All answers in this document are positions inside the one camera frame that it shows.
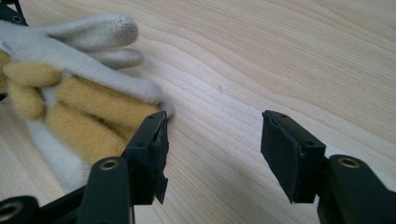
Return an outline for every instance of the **glove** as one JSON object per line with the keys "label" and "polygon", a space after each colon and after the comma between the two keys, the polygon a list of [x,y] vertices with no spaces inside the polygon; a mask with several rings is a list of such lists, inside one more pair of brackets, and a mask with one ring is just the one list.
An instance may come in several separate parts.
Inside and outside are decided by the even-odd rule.
{"label": "glove", "polygon": [[137,38],[127,16],[107,14],[45,28],[0,21],[0,29],[3,49],[15,62],[0,59],[5,72],[0,87],[6,76],[14,107],[30,120],[29,131],[65,191],[84,185],[94,162],[120,155],[157,105],[173,111],[154,83],[111,69],[143,60],[139,51],[111,49]]}

